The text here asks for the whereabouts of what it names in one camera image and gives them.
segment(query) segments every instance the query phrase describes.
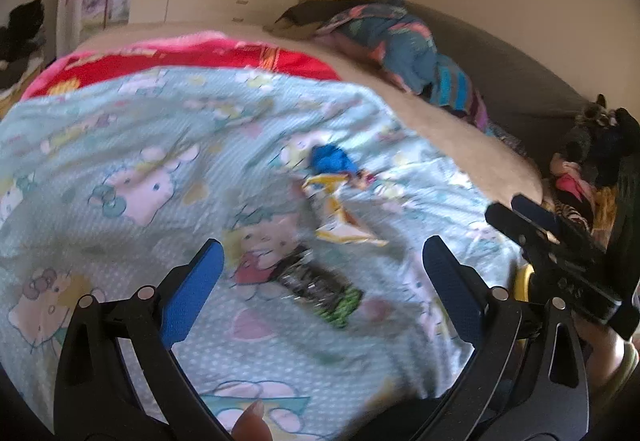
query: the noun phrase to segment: human thumb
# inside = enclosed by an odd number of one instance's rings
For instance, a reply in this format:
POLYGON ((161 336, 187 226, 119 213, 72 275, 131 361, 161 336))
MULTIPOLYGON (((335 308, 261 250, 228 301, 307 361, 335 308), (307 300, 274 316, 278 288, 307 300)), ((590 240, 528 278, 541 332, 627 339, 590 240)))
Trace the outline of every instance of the human thumb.
POLYGON ((261 399, 254 401, 238 418, 231 431, 235 441, 273 441, 271 431, 264 422, 264 403, 261 399))

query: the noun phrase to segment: red blanket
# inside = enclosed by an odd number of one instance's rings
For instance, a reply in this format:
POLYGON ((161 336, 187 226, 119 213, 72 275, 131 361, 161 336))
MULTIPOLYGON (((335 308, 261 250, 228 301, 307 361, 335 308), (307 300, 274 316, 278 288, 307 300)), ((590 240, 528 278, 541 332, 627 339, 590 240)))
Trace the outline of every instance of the red blanket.
POLYGON ((260 42, 247 43, 219 36, 198 38, 198 35, 194 35, 140 42, 106 53, 74 53, 53 63, 30 85, 22 99, 64 94, 97 82, 162 66, 250 66, 315 80, 340 79, 330 66, 303 53, 260 42))

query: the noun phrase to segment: hello kitty blanket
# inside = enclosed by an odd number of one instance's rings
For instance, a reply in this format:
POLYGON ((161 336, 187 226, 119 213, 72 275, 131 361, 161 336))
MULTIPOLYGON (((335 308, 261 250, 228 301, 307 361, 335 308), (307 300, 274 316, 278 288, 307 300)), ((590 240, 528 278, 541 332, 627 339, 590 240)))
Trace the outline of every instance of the hello kitty blanket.
POLYGON ((209 237, 225 247, 225 273, 174 352, 226 427, 263 398, 276 441, 335 439, 402 396, 452 385, 471 347, 423 270, 426 238, 442 236, 489 286, 518 257, 468 177, 359 85, 151 69, 19 103, 0 123, 0 166, 0 362, 49 427, 78 298, 128 298, 209 237), (375 174, 340 197, 387 246, 316 239, 301 183, 324 143, 375 174), (299 243, 364 291, 345 329, 268 281, 299 243))

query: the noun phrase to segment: beige bed sheet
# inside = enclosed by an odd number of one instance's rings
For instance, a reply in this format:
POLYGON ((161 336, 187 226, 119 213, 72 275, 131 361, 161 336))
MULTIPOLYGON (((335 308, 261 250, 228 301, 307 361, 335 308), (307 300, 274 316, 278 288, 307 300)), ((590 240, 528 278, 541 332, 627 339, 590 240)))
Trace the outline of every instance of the beige bed sheet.
POLYGON ((106 51, 140 40, 180 36, 206 29, 222 31, 231 38, 269 42, 316 56, 331 65, 344 81, 372 88, 408 127, 453 158, 488 198, 509 204, 515 194, 523 193, 534 201, 542 200, 538 170, 510 148, 444 110, 397 90, 372 71, 320 44, 273 37, 261 27, 245 24, 132 24, 107 30, 82 44, 79 49, 106 51))

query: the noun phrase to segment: silver rivet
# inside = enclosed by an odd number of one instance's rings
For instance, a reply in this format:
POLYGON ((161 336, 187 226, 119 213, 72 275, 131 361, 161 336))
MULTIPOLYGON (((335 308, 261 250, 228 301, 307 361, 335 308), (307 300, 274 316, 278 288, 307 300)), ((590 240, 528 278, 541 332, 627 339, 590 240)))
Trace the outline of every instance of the silver rivet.
POLYGON ((556 309, 564 309, 566 307, 566 304, 564 303, 564 300, 561 299, 561 297, 559 296, 554 296, 551 299, 551 303, 554 305, 554 307, 556 309))
POLYGON ((94 297, 92 297, 91 295, 84 295, 83 297, 81 297, 81 299, 78 300, 78 305, 83 309, 89 307, 93 303, 94 297))
POLYGON ((509 298, 509 292, 504 287, 500 286, 494 287, 491 290, 491 294, 496 300, 500 300, 500 302, 504 302, 509 298))
POLYGON ((140 300, 149 300, 155 294, 156 290, 151 286, 144 286, 138 289, 138 298, 140 300))

